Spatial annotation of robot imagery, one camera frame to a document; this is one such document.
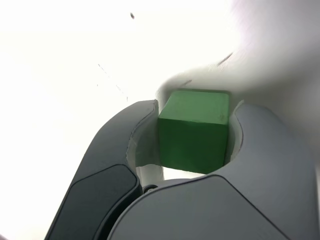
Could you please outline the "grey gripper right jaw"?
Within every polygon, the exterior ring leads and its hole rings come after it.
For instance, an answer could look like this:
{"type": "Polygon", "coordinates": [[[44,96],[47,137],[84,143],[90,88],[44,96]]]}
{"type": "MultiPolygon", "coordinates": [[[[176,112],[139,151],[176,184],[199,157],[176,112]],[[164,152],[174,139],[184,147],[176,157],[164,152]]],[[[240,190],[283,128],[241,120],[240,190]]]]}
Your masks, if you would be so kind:
{"type": "Polygon", "coordinates": [[[317,240],[315,162],[267,108],[235,111],[241,145],[208,175],[158,187],[118,218],[110,240],[317,240]]]}

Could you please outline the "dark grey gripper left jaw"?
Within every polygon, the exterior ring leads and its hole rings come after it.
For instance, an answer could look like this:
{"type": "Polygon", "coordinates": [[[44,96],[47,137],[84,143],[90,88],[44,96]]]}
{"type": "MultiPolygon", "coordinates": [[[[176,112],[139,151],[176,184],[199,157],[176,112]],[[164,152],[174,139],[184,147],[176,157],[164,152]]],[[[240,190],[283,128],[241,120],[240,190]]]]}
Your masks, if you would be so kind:
{"type": "Polygon", "coordinates": [[[47,232],[49,240],[105,240],[121,213],[163,180],[157,100],[136,102],[105,123],[87,148],[47,232]]]}

